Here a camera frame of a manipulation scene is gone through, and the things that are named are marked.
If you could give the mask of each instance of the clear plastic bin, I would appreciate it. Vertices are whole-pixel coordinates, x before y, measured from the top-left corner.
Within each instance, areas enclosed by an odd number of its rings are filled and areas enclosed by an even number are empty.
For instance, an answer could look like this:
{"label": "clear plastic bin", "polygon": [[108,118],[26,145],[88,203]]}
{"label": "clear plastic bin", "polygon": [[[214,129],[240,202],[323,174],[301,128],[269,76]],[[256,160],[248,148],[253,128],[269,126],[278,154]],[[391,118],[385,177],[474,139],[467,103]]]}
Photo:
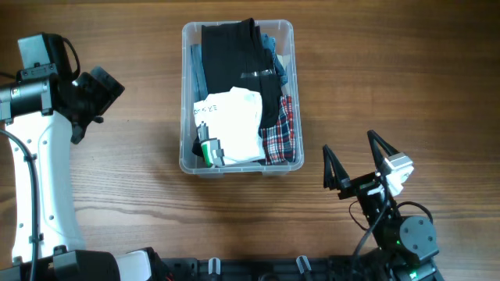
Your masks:
{"label": "clear plastic bin", "polygon": [[214,26],[224,23],[237,23],[237,21],[188,23],[182,29],[182,110],[180,117],[180,154],[179,166],[188,174],[200,177],[221,177],[224,173],[261,172],[265,176],[284,175],[295,171],[304,164],[304,147],[302,145],[302,127],[300,123],[300,110],[298,103],[297,70],[295,68],[295,44],[293,26],[287,20],[256,20],[255,25],[260,26],[261,33],[276,38],[276,53],[282,55],[290,62],[285,66],[288,83],[282,87],[283,94],[292,96],[294,106],[294,131],[295,131],[295,162],[283,162],[279,165],[260,165],[256,162],[231,165],[223,168],[207,168],[203,159],[191,152],[193,141],[197,136],[195,118],[193,116],[194,91],[191,79],[191,51],[192,44],[202,42],[202,26]]}

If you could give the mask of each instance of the red plaid fabric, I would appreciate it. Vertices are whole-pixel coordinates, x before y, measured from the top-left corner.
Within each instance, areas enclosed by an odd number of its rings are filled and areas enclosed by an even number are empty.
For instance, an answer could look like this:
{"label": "red plaid fabric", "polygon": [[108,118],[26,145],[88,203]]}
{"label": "red plaid fabric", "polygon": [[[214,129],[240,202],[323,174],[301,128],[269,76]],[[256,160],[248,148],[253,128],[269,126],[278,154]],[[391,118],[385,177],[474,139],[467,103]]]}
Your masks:
{"label": "red plaid fabric", "polygon": [[295,161],[294,113],[291,96],[280,99],[280,115],[277,124],[259,131],[263,140],[266,160],[263,165],[276,165],[285,161]]}

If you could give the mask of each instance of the jeans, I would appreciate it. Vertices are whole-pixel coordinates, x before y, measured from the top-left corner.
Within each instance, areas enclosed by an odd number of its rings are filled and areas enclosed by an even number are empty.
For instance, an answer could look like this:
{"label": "jeans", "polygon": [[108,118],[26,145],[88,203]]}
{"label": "jeans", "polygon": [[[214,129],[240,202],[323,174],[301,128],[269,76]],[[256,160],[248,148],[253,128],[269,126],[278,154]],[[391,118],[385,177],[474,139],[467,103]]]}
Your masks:
{"label": "jeans", "polygon": [[195,102],[204,101],[209,95],[206,88],[205,72],[202,64],[202,46],[193,44],[191,46],[191,75],[192,86],[195,91]]}
{"label": "jeans", "polygon": [[276,57],[276,39],[267,34],[261,34],[260,37],[262,40],[262,46],[269,49],[273,54],[274,69],[276,70],[276,74],[280,78],[281,86],[283,87],[288,82],[288,77],[280,63],[280,60]]}

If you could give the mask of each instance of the wooden table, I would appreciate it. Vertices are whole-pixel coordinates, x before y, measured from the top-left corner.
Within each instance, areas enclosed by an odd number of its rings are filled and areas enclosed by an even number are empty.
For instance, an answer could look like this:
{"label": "wooden table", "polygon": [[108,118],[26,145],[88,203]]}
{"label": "wooden table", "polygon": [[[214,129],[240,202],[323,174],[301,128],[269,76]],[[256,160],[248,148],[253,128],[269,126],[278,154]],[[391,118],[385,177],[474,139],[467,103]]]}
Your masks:
{"label": "wooden table", "polygon": [[[72,41],[82,70],[100,65],[126,87],[105,122],[71,147],[74,204],[90,250],[152,246],[165,258],[351,254],[363,231],[349,218],[351,200],[323,189],[321,147],[329,144],[360,176],[373,171],[366,131],[375,129],[415,162],[397,199],[433,212],[445,278],[496,280],[499,9],[428,1],[2,5],[0,70],[22,67],[18,38],[45,31]],[[182,27],[252,16],[294,26],[305,164],[285,177],[185,175]],[[16,231],[12,163],[1,139],[1,268],[11,265]]]}

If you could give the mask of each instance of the black garment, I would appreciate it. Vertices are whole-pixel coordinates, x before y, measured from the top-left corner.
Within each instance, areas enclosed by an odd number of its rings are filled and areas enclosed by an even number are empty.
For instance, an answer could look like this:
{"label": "black garment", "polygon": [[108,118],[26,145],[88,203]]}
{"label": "black garment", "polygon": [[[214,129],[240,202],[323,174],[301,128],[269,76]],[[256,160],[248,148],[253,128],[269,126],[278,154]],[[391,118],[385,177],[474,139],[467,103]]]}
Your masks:
{"label": "black garment", "polygon": [[200,137],[196,136],[195,141],[193,141],[193,147],[191,148],[191,152],[194,155],[204,158],[202,144],[200,144]]}
{"label": "black garment", "polygon": [[264,49],[260,27],[253,19],[240,23],[202,27],[202,63],[209,94],[227,92],[232,87],[257,91],[262,96],[260,128],[276,125],[281,93],[277,74],[259,74],[274,69],[273,55]]}

